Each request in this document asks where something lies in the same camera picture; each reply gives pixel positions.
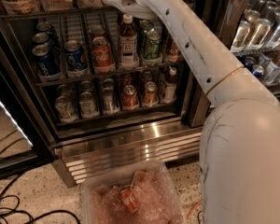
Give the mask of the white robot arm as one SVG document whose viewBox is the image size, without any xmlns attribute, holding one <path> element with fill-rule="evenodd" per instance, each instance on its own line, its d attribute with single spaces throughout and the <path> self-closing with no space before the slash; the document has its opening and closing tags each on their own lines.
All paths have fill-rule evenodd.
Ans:
<svg viewBox="0 0 280 224">
<path fill-rule="evenodd" d="M 214 105 L 200 144 L 203 224 L 280 224 L 280 102 L 183 0 L 96 0 L 159 17 Z"/>
</svg>

